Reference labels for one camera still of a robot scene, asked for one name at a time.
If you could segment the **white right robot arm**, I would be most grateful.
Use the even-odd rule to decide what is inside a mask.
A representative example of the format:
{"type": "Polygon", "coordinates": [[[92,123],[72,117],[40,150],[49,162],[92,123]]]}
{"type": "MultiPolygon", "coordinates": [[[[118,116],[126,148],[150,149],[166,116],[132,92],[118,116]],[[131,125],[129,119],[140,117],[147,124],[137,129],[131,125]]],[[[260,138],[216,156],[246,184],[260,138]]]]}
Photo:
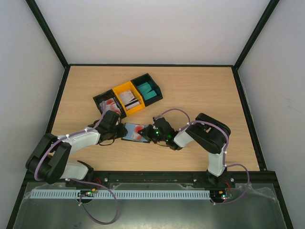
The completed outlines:
{"type": "Polygon", "coordinates": [[[172,150],[181,150],[196,142],[208,153],[207,181],[213,187],[224,182],[226,173],[225,154],[231,130],[216,119],[200,113],[194,121],[174,130],[165,118],[153,118],[154,123],[138,131],[138,134],[155,144],[165,142],[172,150]]]}

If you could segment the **red and white card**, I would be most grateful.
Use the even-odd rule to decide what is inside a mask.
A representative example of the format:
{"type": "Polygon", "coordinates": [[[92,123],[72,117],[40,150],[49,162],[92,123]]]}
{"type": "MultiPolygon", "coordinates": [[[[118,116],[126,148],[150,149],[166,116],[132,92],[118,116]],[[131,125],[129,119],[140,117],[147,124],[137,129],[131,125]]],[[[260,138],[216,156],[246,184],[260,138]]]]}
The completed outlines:
{"type": "Polygon", "coordinates": [[[144,128],[143,125],[133,125],[132,126],[132,135],[131,135],[131,139],[132,140],[137,140],[137,137],[138,137],[138,131],[139,130],[142,130],[144,128]]]}

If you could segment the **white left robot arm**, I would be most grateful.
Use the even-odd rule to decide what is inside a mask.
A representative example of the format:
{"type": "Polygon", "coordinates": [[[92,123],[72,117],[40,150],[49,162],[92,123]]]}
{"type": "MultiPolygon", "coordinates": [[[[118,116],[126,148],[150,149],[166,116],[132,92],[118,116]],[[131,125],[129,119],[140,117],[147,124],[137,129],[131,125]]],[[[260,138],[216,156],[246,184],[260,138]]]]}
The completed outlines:
{"type": "Polygon", "coordinates": [[[45,134],[26,162],[26,169],[35,180],[53,184],[59,179],[83,180],[90,166],[84,162],[69,162],[70,154],[103,141],[122,138],[128,133],[114,111],[102,113],[99,120],[72,134],[45,134]]]}

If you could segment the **black leather card holder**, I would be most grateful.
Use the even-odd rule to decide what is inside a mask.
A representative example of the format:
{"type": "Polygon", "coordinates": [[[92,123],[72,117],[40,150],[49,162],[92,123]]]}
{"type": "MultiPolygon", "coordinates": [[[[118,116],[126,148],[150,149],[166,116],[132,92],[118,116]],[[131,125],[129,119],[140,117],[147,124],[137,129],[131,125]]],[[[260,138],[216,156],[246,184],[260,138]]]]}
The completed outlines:
{"type": "Polygon", "coordinates": [[[142,137],[138,132],[146,128],[148,125],[138,125],[132,123],[125,123],[124,127],[127,130],[126,136],[122,137],[121,140],[124,141],[132,141],[132,142],[139,142],[139,143],[149,143],[149,140],[146,140],[142,137]]]}

